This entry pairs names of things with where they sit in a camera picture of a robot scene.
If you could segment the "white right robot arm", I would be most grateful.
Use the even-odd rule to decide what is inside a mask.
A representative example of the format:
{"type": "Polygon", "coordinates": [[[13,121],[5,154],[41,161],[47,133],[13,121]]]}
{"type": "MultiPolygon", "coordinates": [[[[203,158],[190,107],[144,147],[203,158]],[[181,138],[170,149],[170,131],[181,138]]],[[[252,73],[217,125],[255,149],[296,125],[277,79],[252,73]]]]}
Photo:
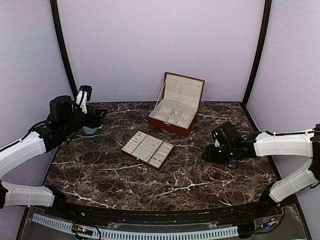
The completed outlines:
{"type": "Polygon", "coordinates": [[[255,131],[241,135],[231,122],[212,130],[213,144],[205,147],[206,162],[228,164],[230,160],[257,157],[299,158],[306,162],[288,176],[266,187],[255,205],[255,213],[266,217],[275,205],[307,187],[320,183],[320,126],[294,131],[255,131]]]}

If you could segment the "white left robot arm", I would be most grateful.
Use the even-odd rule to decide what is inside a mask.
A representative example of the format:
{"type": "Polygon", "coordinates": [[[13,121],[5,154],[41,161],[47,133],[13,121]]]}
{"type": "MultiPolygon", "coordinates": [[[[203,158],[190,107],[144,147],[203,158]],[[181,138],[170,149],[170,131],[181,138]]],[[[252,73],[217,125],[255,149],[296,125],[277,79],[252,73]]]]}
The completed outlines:
{"type": "MultiPolygon", "coordinates": [[[[33,125],[25,136],[0,150],[0,176],[28,160],[49,153],[63,142],[69,142],[83,127],[101,128],[106,109],[87,106],[87,92],[80,91],[76,100],[58,96],[49,103],[46,120],[33,125]]],[[[0,206],[50,207],[60,218],[67,218],[70,206],[57,198],[59,191],[52,186],[28,186],[0,182],[0,206]]]]}

